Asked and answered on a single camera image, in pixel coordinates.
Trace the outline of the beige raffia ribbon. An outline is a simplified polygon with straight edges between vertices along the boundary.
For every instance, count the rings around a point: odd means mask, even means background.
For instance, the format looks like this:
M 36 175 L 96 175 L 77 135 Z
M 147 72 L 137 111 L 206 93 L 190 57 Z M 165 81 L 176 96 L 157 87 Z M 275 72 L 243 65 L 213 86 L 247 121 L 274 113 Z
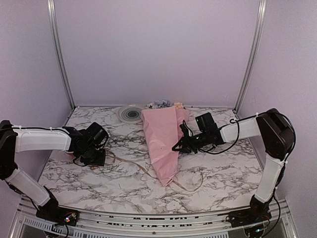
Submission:
M 153 166 L 150 166 L 150 168 L 147 169 L 144 166 L 141 166 L 139 163 L 136 163 L 132 160 L 120 158 L 120 157 L 116 156 L 114 153 L 112 153 L 111 151 L 109 151 L 109 153 L 110 153 L 110 155 L 106 155 L 107 158 L 109 157 L 110 159 L 112 159 L 112 161 L 109 164 L 105 163 L 103 166 L 98 166 L 98 165 L 90 165 L 89 166 L 88 165 L 88 168 L 90 168 L 91 171 L 94 171 L 94 170 L 102 170 L 102 169 L 105 169 L 107 167 L 114 166 L 116 162 L 128 163 L 128 164 L 137 166 L 139 168 L 139 170 L 141 170 L 143 172 L 143 174 L 149 176 L 150 178 L 152 178 L 154 180 L 159 181 L 159 179 L 156 177 L 156 173 L 153 170 Z M 195 187 L 194 189 L 190 190 L 190 189 L 187 189 L 186 187 L 184 187 L 177 180 L 175 180 L 175 178 L 172 178 L 169 181 L 169 184 L 165 186 L 165 188 L 169 187 L 172 190 L 175 190 L 176 188 L 178 188 L 178 189 L 180 189 L 180 191 L 194 193 L 202 186 L 203 181 L 204 181 L 204 177 L 203 177 L 203 174 L 201 173 L 200 178 L 199 178 L 199 182 L 200 182 L 199 185 L 197 187 Z

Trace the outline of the pink wrapping paper sheet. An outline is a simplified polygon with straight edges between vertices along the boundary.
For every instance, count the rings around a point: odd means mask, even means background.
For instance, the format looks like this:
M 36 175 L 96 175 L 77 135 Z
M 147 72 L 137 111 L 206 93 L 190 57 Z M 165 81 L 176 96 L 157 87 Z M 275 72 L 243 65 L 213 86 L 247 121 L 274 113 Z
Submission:
M 178 152 L 172 147 L 183 136 L 180 125 L 189 115 L 189 110 L 176 106 L 141 112 L 151 164 L 163 186 L 169 185 L 177 173 Z

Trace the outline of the large pink fake rose stem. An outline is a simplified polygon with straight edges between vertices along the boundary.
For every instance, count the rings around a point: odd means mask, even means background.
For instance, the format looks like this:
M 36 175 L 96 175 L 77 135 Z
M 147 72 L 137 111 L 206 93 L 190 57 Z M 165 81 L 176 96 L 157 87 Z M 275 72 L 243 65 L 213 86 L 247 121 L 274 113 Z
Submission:
M 181 102 L 174 102 L 173 106 L 176 109 L 185 109 L 185 107 L 183 106 L 183 103 L 181 103 Z

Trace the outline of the blue fake flower stem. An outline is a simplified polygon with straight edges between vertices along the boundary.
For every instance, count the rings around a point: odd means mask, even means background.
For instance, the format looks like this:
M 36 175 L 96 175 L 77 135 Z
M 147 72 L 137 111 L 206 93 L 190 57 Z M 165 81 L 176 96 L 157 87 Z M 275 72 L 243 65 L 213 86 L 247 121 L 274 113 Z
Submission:
M 171 102 L 166 99 L 154 100 L 146 104 L 149 109 L 161 109 L 171 107 Z

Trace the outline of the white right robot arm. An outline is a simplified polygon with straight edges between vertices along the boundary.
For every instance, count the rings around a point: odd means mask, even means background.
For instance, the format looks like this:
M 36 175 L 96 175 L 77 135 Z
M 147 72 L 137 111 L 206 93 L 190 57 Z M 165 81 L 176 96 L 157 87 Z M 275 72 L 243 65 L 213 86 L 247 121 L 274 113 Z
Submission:
M 276 108 L 269 109 L 243 119 L 231 119 L 228 124 L 218 126 L 211 113 L 195 118 L 199 133 L 194 134 L 187 123 L 180 124 L 182 137 L 172 147 L 180 153 L 206 153 L 220 155 L 233 148 L 238 141 L 248 139 L 262 143 L 263 175 L 253 195 L 252 205 L 245 217 L 256 222 L 264 215 L 264 204 L 269 203 L 280 184 L 288 158 L 295 149 L 297 135 L 290 119 Z

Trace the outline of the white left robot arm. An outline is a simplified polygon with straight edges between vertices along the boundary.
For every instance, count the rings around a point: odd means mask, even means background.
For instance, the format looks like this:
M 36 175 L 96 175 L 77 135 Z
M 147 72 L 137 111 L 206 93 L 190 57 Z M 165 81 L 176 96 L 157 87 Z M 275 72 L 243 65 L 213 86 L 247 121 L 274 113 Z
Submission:
M 84 165 L 105 164 L 104 146 L 109 138 L 106 130 L 94 122 L 87 129 L 23 127 L 9 120 L 0 123 L 0 178 L 43 207 L 51 220 L 59 220 L 63 213 L 50 192 L 19 168 L 17 153 L 26 151 L 64 151 L 72 154 Z

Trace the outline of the striped grey ceramic plate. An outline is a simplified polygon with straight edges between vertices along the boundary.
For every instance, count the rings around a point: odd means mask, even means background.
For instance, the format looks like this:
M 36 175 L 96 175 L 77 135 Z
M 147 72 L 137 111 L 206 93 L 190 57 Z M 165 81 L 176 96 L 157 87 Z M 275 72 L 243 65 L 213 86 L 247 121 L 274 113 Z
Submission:
M 127 105 L 120 107 L 117 111 L 119 120 L 126 124 L 138 124 L 142 121 L 141 112 L 145 107 L 142 105 Z

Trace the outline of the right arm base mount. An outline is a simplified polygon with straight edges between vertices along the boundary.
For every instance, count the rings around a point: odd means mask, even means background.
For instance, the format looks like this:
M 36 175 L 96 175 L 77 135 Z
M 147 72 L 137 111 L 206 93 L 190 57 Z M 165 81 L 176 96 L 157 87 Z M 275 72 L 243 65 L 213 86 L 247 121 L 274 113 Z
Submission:
M 269 204 L 272 200 L 273 196 L 268 201 L 261 202 L 253 195 L 249 208 L 229 212 L 225 219 L 233 228 L 270 220 L 272 215 L 269 211 Z

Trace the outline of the aluminium front rail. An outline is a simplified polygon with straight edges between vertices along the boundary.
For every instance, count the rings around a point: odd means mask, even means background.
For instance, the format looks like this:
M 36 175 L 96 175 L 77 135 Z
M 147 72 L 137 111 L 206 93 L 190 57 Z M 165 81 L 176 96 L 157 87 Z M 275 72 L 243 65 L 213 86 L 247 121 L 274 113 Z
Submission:
M 233 227 L 236 209 L 187 214 L 124 214 L 79 209 L 75 226 L 58 226 L 36 217 L 28 198 L 22 198 L 8 237 L 31 238 L 296 238 L 298 233 L 286 200 L 271 202 L 269 217 Z

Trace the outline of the right aluminium frame post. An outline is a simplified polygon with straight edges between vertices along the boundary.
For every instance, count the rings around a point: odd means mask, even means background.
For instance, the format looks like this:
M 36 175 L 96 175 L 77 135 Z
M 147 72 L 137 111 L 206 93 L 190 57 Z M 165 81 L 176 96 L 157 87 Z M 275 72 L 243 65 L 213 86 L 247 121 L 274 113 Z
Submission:
M 259 1 L 259 7 L 258 7 L 258 13 L 257 13 L 257 18 L 256 18 L 256 25 L 255 25 L 255 30 L 254 30 L 254 36 L 253 40 L 251 43 L 251 49 L 250 49 L 250 54 L 249 58 L 247 61 L 247 66 L 246 70 L 244 73 L 242 85 L 240 87 L 240 91 L 235 103 L 234 111 L 235 113 L 239 113 L 244 98 L 247 93 L 248 85 L 251 80 L 251 75 L 254 67 L 254 63 L 257 57 L 257 52 L 260 47 L 260 42 L 262 38 L 262 33 L 263 33 L 263 28 L 264 28 L 264 20 L 265 20 L 265 13 L 266 13 L 266 7 L 267 7 L 267 0 L 260 0 Z

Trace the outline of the aluminium frame post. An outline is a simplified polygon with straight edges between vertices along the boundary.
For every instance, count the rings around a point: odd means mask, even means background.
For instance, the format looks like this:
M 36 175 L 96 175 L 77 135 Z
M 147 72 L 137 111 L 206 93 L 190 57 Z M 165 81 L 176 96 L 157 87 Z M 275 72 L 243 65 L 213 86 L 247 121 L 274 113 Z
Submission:
M 55 1 L 54 0 L 47 0 L 47 6 L 48 6 L 48 12 L 49 12 L 49 21 L 50 21 L 50 27 L 52 31 L 53 36 L 53 44 L 54 49 L 57 57 L 57 63 L 59 67 L 59 71 L 61 74 L 62 83 L 65 89 L 66 97 L 69 103 L 69 106 L 72 110 L 75 109 L 75 102 L 73 99 L 73 95 L 71 92 L 66 67 L 62 55 L 62 48 L 59 38 L 59 32 L 58 32 L 58 24 L 57 24 L 57 17 L 56 17 L 56 11 L 55 11 Z
M 258 13 L 257 13 L 257 18 L 256 18 L 256 25 L 255 25 L 255 30 L 254 30 L 254 36 L 253 40 L 251 43 L 251 49 L 250 49 L 250 54 L 249 58 L 247 61 L 247 66 L 246 70 L 244 73 L 242 85 L 240 87 L 240 91 L 235 103 L 234 111 L 235 113 L 239 113 L 244 98 L 247 93 L 248 85 L 251 80 L 251 75 L 254 67 L 254 63 L 257 57 L 257 52 L 260 47 L 260 42 L 262 38 L 262 33 L 263 33 L 263 28 L 264 28 L 264 20 L 265 20 L 265 13 L 266 13 L 266 7 L 267 7 L 267 0 L 260 0 L 259 1 L 259 7 L 258 7 Z

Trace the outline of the left aluminium frame post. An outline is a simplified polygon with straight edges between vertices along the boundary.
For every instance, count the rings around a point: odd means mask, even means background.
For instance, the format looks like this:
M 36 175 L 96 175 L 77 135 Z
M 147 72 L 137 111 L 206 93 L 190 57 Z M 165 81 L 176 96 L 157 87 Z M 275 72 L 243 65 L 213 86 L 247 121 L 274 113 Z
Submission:
M 75 109 L 75 102 L 73 99 L 73 95 L 71 92 L 66 67 L 62 55 L 62 48 L 59 38 L 59 32 L 58 32 L 58 24 L 57 24 L 57 17 L 56 17 L 56 11 L 55 11 L 55 1 L 54 0 L 47 0 L 47 6 L 48 6 L 48 12 L 49 12 L 49 21 L 50 21 L 50 27 L 52 31 L 53 36 L 53 44 L 54 49 L 57 57 L 57 63 L 59 67 L 59 71 L 61 74 L 62 83 L 65 89 L 66 97 L 69 103 L 69 106 L 72 110 Z

